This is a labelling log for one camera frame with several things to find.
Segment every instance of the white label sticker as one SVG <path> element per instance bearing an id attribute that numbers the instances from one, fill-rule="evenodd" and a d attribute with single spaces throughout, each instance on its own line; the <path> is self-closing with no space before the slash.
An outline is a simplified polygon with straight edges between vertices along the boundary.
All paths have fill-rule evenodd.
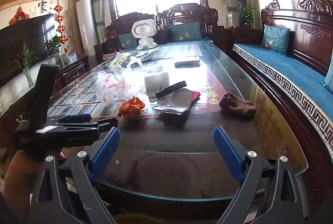
<path id="1" fill-rule="evenodd" d="M 57 128 L 57 126 L 55 126 L 55 125 L 48 125 L 48 126 L 42 128 L 42 129 L 37 130 L 36 133 L 44 134 L 47 131 L 50 131 L 50 130 L 55 129 L 55 128 Z"/>

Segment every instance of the brown sock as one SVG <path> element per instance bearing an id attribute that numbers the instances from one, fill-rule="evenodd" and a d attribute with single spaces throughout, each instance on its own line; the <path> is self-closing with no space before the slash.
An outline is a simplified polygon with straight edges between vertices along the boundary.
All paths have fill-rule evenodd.
<path id="1" fill-rule="evenodd" d="M 257 111 L 255 103 L 238 98 L 231 92 L 227 92 L 222 96 L 220 107 L 228 114 L 233 114 L 247 120 L 253 119 Z"/>

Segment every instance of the television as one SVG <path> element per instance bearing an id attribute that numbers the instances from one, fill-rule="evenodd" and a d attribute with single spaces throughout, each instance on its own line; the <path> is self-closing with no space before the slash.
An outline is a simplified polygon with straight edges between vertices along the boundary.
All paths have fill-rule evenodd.
<path id="1" fill-rule="evenodd" d="M 45 40 L 55 35 L 55 31 L 53 14 L 24 19 L 0 30 L 0 87 L 21 73 L 15 61 L 24 45 L 37 58 L 31 66 L 51 55 Z"/>

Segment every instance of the black speaker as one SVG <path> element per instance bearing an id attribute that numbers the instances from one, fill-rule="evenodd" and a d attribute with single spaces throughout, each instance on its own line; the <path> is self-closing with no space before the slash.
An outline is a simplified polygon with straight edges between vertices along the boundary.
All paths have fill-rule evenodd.
<path id="1" fill-rule="evenodd" d="M 237 0 L 237 12 L 238 12 L 238 20 L 239 20 L 239 26 L 244 26 L 244 20 L 242 20 L 242 8 L 246 5 L 246 0 Z"/>

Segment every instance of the silver screw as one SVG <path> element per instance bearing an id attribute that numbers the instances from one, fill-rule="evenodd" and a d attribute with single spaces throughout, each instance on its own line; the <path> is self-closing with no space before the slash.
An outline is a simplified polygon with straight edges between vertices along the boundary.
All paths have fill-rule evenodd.
<path id="1" fill-rule="evenodd" d="M 78 152 L 78 157 L 85 157 L 87 155 L 87 152 L 86 151 L 79 151 Z"/>
<path id="2" fill-rule="evenodd" d="M 46 162 L 51 162 L 53 160 L 53 156 L 52 155 L 49 155 L 46 157 Z"/>
<path id="3" fill-rule="evenodd" d="M 280 159 L 282 162 L 287 162 L 288 161 L 288 158 L 284 155 L 280 156 Z"/>
<path id="4" fill-rule="evenodd" d="M 257 156 L 257 153 L 255 151 L 249 151 L 247 154 L 248 154 L 249 157 L 256 157 Z"/>

